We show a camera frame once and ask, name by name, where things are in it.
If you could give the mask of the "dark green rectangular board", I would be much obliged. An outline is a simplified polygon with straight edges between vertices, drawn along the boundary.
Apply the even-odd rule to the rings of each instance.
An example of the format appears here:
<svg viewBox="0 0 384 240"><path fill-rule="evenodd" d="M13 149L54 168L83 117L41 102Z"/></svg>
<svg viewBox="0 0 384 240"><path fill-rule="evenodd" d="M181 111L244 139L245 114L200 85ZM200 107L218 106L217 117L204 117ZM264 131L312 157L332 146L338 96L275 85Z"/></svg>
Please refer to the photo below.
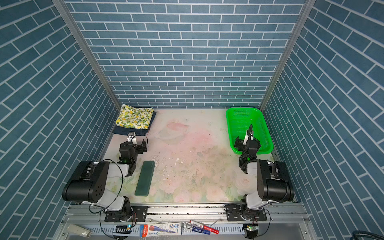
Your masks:
<svg viewBox="0 0 384 240"><path fill-rule="evenodd" d="M144 161L139 175L135 196L147 197L150 192L153 174L156 163L154 161Z"/></svg>

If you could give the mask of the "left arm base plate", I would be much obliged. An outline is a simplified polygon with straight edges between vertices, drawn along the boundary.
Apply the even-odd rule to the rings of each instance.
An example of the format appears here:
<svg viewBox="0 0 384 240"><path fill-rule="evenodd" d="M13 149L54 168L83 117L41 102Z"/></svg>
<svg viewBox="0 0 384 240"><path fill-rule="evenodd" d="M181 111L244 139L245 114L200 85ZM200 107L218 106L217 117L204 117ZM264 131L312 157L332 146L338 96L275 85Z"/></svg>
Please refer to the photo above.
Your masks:
<svg viewBox="0 0 384 240"><path fill-rule="evenodd" d="M106 211L106 223L141 223L145 222L148 206L131 206L130 208L123 208L119 211Z"/></svg>

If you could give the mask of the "green plastic basket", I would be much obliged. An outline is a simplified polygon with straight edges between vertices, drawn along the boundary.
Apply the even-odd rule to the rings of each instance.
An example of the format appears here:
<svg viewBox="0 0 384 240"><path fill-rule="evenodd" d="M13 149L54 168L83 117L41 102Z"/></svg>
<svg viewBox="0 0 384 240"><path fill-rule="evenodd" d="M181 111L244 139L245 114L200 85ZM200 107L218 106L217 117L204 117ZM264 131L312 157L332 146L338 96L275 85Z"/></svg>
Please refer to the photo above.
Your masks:
<svg viewBox="0 0 384 240"><path fill-rule="evenodd" d="M243 140L250 126L253 126L254 138L261 143L258 155L267 155L273 151L274 144L264 115L260 110L246 107L229 108L226 111L226 119L230 147L235 154L242 153L235 147L236 138Z"/></svg>

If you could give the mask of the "yellow floral skirt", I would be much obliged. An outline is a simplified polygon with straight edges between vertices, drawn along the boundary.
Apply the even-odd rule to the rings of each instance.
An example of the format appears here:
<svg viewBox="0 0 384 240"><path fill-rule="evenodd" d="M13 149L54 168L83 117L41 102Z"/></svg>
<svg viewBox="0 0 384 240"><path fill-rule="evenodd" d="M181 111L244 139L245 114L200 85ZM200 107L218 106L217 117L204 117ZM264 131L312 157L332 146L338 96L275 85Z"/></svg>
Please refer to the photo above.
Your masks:
<svg viewBox="0 0 384 240"><path fill-rule="evenodd" d="M116 120L116 126L127 129L148 130L153 115L153 108L136 108L122 105Z"/></svg>

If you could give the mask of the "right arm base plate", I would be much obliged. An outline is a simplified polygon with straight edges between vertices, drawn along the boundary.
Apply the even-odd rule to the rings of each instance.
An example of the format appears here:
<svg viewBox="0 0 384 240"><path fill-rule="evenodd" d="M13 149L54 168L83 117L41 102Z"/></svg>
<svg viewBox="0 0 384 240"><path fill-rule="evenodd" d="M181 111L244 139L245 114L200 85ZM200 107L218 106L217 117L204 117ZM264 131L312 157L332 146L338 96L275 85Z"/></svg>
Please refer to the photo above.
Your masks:
<svg viewBox="0 0 384 240"><path fill-rule="evenodd" d="M255 221L264 222L267 220L266 212L263 210L250 210L238 204L224 205L224 211L228 222Z"/></svg>

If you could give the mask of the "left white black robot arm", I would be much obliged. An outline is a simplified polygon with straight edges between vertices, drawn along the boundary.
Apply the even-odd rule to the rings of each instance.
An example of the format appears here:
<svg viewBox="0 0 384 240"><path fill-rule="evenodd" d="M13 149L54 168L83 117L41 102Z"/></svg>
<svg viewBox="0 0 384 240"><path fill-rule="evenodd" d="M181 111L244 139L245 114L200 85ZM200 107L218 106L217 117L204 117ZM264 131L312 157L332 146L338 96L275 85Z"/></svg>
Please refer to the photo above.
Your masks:
<svg viewBox="0 0 384 240"><path fill-rule="evenodd" d="M107 189L107 180L120 177L123 181L125 177L132 176L137 157L147 151L147 144L145 140L140 144L133 140L122 143L117 162L110 159L80 162L64 187L62 198L64 201L85 202L101 208L99 213L106 214L106 223L143 223L148 207L132 206L128 197Z"/></svg>

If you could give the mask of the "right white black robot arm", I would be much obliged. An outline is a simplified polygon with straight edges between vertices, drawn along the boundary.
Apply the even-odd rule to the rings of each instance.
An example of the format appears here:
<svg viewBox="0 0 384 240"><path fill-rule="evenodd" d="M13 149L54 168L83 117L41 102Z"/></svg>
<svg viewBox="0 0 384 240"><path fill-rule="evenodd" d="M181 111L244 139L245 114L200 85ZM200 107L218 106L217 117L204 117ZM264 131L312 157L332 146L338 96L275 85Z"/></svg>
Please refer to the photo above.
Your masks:
<svg viewBox="0 0 384 240"><path fill-rule="evenodd" d="M260 160L257 153L261 148L259 140L245 137L236 138L235 148L241 151L240 169L248 175L257 177L257 189L244 195L240 204L240 216L247 220L266 220L264 208L275 203L291 202L295 192L287 165L284 162Z"/></svg>

